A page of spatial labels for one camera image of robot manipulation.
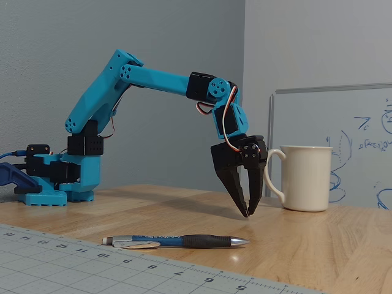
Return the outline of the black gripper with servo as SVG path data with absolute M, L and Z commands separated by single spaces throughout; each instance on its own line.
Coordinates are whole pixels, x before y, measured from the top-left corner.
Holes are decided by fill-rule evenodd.
M 237 135 L 229 138 L 229 142 L 239 151 L 233 150 L 226 142 L 212 146 L 214 168 L 219 168 L 216 174 L 240 213 L 249 217 L 254 214 L 262 197 L 267 148 L 262 135 Z M 237 166 L 243 166 L 248 174 L 249 206 L 244 199 Z

